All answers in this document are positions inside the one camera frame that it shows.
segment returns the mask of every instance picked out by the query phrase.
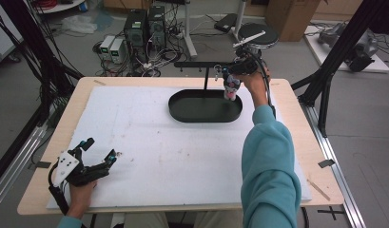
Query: power supply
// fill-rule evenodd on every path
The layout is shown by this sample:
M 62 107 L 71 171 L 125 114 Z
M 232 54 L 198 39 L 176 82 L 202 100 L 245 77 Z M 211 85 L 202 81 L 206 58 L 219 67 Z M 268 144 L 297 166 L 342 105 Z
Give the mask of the power supply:
M 110 48 L 113 44 L 113 41 L 116 37 L 113 35 L 108 35 L 103 43 L 100 45 L 100 52 L 102 53 L 103 60 L 112 60 L 110 54 Z
M 126 45 L 124 39 L 114 39 L 113 45 L 110 48 L 111 58 L 114 64 L 122 64 L 126 59 Z
M 143 47 L 148 40 L 148 23 L 145 9 L 129 9 L 124 25 L 126 40 L 134 47 Z
M 150 7 L 147 20 L 149 22 L 149 31 L 152 40 L 152 46 L 157 48 L 158 50 L 166 48 L 165 7 Z

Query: human arm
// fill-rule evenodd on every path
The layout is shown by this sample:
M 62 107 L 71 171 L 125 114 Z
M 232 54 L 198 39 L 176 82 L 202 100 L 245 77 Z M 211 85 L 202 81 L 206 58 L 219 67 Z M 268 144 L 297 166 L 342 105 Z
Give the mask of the human arm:
M 69 185 L 71 203 L 67 215 L 61 219 L 57 228 L 81 227 L 81 218 L 90 206 L 91 195 L 96 184 L 97 180 L 80 187 Z
M 296 227 L 301 187 L 294 172 L 291 135 L 267 105 L 260 73 L 240 79 L 255 106 L 255 126 L 244 142 L 242 156 L 243 227 Z

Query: teal sweater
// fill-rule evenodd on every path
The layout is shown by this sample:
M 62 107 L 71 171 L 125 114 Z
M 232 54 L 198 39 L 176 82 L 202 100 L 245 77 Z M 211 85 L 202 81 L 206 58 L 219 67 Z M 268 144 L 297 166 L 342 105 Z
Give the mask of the teal sweater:
M 297 227 L 301 185 L 294 171 L 291 135 L 275 121 L 268 105 L 256 108 L 253 123 L 242 155 L 243 227 Z M 81 224 L 79 219 L 63 217 L 58 227 Z

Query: wooden table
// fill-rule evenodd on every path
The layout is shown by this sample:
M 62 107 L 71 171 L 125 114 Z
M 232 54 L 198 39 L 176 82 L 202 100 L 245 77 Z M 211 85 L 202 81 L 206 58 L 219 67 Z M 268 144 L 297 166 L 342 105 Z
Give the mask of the wooden table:
M 201 87 L 203 78 L 98 78 L 86 77 L 79 81 L 78 86 L 68 103 L 68 106 L 52 135 L 52 139 L 41 161 L 54 164 L 59 153 L 68 148 L 73 130 L 79 122 L 88 102 L 91 90 L 95 86 L 179 86 Z M 285 125 L 290 130 L 295 151 L 302 170 L 308 179 L 313 199 L 303 203 L 309 205 L 340 205 L 343 196 L 329 167 L 320 168 L 319 162 L 324 161 L 321 148 L 306 120 L 290 84 L 284 79 L 273 79 L 270 83 L 277 106 L 280 108 Z M 209 80 L 209 87 L 221 87 L 221 82 Z M 20 215 L 60 214 L 59 210 L 47 209 L 50 198 L 48 190 L 49 169 L 36 169 L 28 189 L 18 206 Z M 228 210 L 238 209 L 240 204 L 211 205 L 211 206 L 162 206 L 162 207 L 133 207 L 133 208 L 95 208 L 91 213 L 110 212 L 139 212 L 139 211 L 176 211 L 176 210 Z

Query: black oval tray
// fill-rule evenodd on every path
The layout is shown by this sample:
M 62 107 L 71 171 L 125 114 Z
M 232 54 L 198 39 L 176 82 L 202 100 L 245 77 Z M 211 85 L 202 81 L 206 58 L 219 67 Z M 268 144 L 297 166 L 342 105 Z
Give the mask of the black oval tray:
M 224 98 L 224 90 L 184 89 L 170 97 L 170 115 L 183 123 L 229 123 L 239 118 L 243 104 Z

